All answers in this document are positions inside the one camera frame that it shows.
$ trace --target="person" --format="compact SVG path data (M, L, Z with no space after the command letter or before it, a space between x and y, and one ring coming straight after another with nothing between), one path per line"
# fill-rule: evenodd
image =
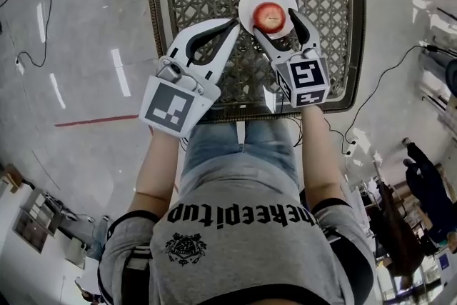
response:
M407 167L406 183L411 193L420 201L417 211L427 229L427 235L435 243L447 245L451 253L457 253L457 215L448 198L438 169L409 138L403 139L410 159L404 159Z
M97 279L97 266L100 262L103 247L106 243L108 234L108 225L110 223L108 216L103 216L97 225L95 232L92 236L92 244L86 255L86 263L84 267L85 274L82 277L75 279L75 285L81 292L83 299L97 305L104 303L99 290L99 283Z
M197 125L174 190L179 139L155 130L130 208L108 231L109 304L363 304L374 258L339 182L322 111L301 111L300 204L284 120Z
M398 212L392 188L379 182L378 189L382 197L382 211L377 208L370 210L370 229L388 254L383 265L392 276L401 276L401 289L406 290L413 285L414 272L425 254L413 229Z

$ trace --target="shirt logo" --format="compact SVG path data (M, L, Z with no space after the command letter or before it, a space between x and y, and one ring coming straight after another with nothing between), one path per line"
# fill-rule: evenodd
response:
M206 244L200 239L200 234L189 236L175 233L172 240L166 242L165 253L171 262L178 261L182 266L190 261L195 264L205 255Z

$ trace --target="sleeve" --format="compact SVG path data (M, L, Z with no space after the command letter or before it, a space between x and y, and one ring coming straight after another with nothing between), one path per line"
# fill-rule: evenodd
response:
M108 304L121 304L123 279L130 259L146 259L149 270L150 243L155 224L159 218L148 211L132 211L116 220L108 230L98 270L99 288Z
M329 240L351 286L354 303L363 304L371 292L376 270L374 256L353 209L343 200L326 199L312 214ZM328 233L333 232L333 240Z

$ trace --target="gray t-shirt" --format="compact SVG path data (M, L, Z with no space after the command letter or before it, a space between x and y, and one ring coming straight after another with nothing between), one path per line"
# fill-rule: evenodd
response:
M322 232L328 227L350 239L374 271L373 255L350 206L324 205L312 215L298 195L258 181L205 182L160 220L138 211L114 223L99 285L109 302L121 304L124 267L134 249L149 246L150 304L248 304L277 298L352 304L348 278Z

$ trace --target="red line on floor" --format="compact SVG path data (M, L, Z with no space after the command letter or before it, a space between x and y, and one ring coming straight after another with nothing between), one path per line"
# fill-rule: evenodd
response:
M76 122L67 122L65 124L55 124L55 127L68 127L68 126L76 126L76 125L87 125L87 124L101 124L103 122L111 122L111 121L120 121L123 119L137 119L138 114L131 114L128 116L117 116L117 117L107 117L105 119L89 119L85 121L76 121Z

